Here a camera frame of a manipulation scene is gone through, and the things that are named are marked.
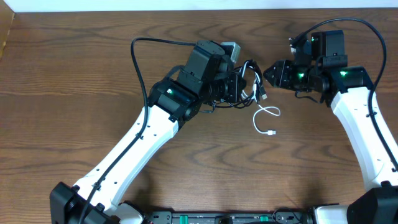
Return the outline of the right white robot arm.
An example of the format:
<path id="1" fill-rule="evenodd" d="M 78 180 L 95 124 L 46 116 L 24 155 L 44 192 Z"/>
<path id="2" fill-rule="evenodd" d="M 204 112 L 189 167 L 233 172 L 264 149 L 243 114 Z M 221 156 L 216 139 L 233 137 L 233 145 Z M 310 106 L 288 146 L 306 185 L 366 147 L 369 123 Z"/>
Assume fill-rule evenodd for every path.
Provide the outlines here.
<path id="1" fill-rule="evenodd" d="M 359 162 L 365 194 L 349 205 L 317 205 L 304 223 L 397 223 L 397 144 L 371 93 L 362 66 L 348 66 L 342 30 L 314 32 L 290 42 L 293 60 L 278 60 L 264 73 L 276 88 L 316 91 L 343 125 Z"/>

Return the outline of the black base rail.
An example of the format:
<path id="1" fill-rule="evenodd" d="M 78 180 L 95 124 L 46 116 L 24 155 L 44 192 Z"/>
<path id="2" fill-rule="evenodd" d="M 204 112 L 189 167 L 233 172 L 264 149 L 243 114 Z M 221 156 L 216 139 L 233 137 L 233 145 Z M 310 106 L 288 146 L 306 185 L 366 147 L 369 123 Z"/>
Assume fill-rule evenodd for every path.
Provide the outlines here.
<path id="1" fill-rule="evenodd" d="M 307 212 L 299 212 L 289 208 L 263 213 L 199 213 L 155 211 L 144 215 L 143 224 L 313 224 L 313 216 Z"/>

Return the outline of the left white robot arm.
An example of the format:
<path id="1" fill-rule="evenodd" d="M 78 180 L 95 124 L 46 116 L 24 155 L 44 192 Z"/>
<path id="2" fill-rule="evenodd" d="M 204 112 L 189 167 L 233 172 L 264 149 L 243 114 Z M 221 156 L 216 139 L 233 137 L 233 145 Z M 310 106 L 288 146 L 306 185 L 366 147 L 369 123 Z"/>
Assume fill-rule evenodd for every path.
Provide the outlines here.
<path id="1" fill-rule="evenodd" d="M 235 42 L 199 40 L 185 65 L 173 67 L 150 91 L 130 130 L 109 154 L 73 186 L 50 193 L 53 223 L 142 223 L 144 216 L 123 202 L 126 190 L 151 157 L 204 104 L 235 103 L 246 86 L 236 71 Z"/>

